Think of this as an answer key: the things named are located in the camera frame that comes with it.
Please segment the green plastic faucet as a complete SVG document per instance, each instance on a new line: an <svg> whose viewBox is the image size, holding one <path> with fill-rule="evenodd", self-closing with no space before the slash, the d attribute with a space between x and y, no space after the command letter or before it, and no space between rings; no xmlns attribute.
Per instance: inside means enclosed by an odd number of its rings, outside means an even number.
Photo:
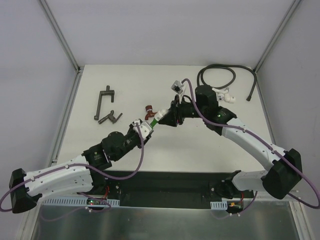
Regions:
<svg viewBox="0 0 320 240"><path fill-rule="evenodd" d="M150 122L150 127L153 129L157 124L159 123L159 121L154 118L151 122Z"/></svg>

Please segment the white elbow pipe fitting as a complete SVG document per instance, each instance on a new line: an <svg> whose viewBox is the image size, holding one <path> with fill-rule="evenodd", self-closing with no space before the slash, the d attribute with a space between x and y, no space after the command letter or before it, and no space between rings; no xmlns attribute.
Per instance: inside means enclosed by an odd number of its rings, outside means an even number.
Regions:
<svg viewBox="0 0 320 240"><path fill-rule="evenodd" d="M168 114L168 112L169 112L168 109L161 109L154 115L154 119L157 122L159 122L161 119L163 119Z"/></svg>

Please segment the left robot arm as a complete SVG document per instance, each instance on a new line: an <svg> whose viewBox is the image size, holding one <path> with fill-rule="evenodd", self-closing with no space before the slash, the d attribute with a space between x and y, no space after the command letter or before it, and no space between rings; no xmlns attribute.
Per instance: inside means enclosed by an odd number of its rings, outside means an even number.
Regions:
<svg viewBox="0 0 320 240"><path fill-rule="evenodd" d="M14 214L27 212L37 204L57 196L88 193L99 195L105 191L104 170L120 160L135 147L143 150L151 138L154 127L147 121L136 120L127 134L111 132L97 145L61 164L26 172L18 168L11 173L9 191Z"/></svg>

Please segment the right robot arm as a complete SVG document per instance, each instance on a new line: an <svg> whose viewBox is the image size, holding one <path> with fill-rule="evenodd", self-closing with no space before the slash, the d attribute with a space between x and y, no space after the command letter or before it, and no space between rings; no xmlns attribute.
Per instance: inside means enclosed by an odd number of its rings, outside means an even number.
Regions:
<svg viewBox="0 0 320 240"><path fill-rule="evenodd" d="M170 108L158 111L154 118L160 125L177 127L186 118L201 116L204 116L204 123L210 130L239 145L264 168L262 171L234 171L215 186L218 196L232 199L251 190L266 191L282 200L301 180L302 177L293 169L302 170L300 153L254 137L233 112L219 105L216 92L208 85L196 87L195 102L186 102L176 95Z"/></svg>

